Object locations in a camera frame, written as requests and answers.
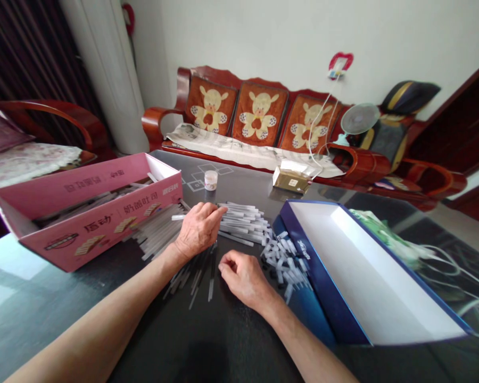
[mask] wooden armrest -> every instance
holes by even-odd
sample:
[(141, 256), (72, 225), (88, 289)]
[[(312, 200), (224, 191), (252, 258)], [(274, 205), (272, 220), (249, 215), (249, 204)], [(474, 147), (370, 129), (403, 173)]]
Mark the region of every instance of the wooden armrest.
[[(384, 176), (390, 173), (390, 161), (383, 155), (374, 153), (365, 149), (342, 146), (334, 143), (327, 144), (328, 149), (333, 151), (347, 152), (351, 157), (349, 169), (343, 175), (343, 180), (348, 184), (356, 184), (359, 181), (372, 184), (381, 180)], [(340, 160), (334, 159), (336, 165)]]
[(403, 158), (396, 174), (419, 185), (425, 195), (438, 201), (467, 187), (467, 179), (463, 174), (451, 172), (431, 162)]
[(178, 109), (165, 109), (162, 107), (147, 108), (142, 116), (142, 127), (145, 135), (149, 141), (149, 150), (158, 149), (163, 142), (163, 134), (161, 133), (160, 124), (163, 117), (167, 114), (183, 114), (183, 111)]
[(78, 128), (84, 137), (85, 150), (97, 154), (101, 161), (117, 158), (109, 145), (103, 123), (81, 106), (50, 99), (0, 101), (0, 110), (13, 113), (22, 110), (37, 110), (58, 115)]

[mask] blue cardboard box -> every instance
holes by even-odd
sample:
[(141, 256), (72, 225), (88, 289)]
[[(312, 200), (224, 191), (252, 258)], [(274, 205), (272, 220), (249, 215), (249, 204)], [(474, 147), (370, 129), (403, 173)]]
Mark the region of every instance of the blue cardboard box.
[(341, 204), (288, 200), (280, 217), (336, 343), (418, 344), (472, 332)]

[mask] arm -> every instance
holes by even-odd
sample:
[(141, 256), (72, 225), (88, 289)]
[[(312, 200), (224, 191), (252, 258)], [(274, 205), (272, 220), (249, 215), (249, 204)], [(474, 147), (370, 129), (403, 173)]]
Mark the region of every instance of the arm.
[(336, 154), (333, 161), (336, 165), (341, 165), (341, 158), (342, 162), (349, 165), (346, 174), (342, 176), (345, 184), (374, 183), (390, 173), (390, 161), (381, 154), (335, 143), (329, 143), (327, 146)]
[(421, 186), (425, 195), (438, 201), (467, 187), (467, 179), (463, 174), (431, 162), (403, 158), (395, 174)]
[(51, 99), (27, 101), (0, 101), (0, 110), (43, 142), (54, 143), (43, 128), (34, 123), (25, 110), (36, 110), (58, 115), (71, 122), (85, 140), (85, 150), (100, 157), (100, 161), (117, 158), (108, 142), (108, 134), (101, 121), (81, 106)]
[(356, 382), (351, 372), (293, 314), (268, 284), (257, 258), (237, 251), (218, 266), (230, 290), (273, 327), (300, 374), (309, 382)]
[(183, 111), (178, 109), (165, 109), (162, 107), (147, 108), (142, 116), (142, 128), (149, 141), (149, 150), (153, 151), (159, 149), (163, 142), (163, 134), (161, 133), (161, 120), (167, 114), (183, 114)]
[(105, 382), (145, 311), (170, 278), (217, 238), (225, 208), (200, 203), (177, 240), (141, 272), (94, 306), (7, 382)]

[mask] tissue box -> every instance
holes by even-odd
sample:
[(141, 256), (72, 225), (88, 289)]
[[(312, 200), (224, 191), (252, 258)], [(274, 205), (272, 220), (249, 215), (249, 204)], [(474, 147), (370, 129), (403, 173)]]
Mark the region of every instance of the tissue box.
[[(152, 173), (158, 182), (39, 229), (32, 220), (116, 190)], [(0, 189), (0, 214), (18, 241), (71, 272), (182, 198), (181, 173), (145, 153), (51, 174)]]
[(472, 332), (344, 206), (288, 200), (280, 216), (337, 343), (404, 345)]
[(273, 172), (273, 186), (305, 194), (312, 183), (310, 177), (302, 173), (281, 169), (279, 166)]

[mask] small plastic container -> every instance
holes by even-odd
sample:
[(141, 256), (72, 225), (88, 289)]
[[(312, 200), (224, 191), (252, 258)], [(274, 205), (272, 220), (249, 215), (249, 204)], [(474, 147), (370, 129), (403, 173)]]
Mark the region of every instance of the small plastic container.
[(204, 173), (204, 188), (210, 192), (217, 189), (218, 173), (214, 170), (208, 170)]

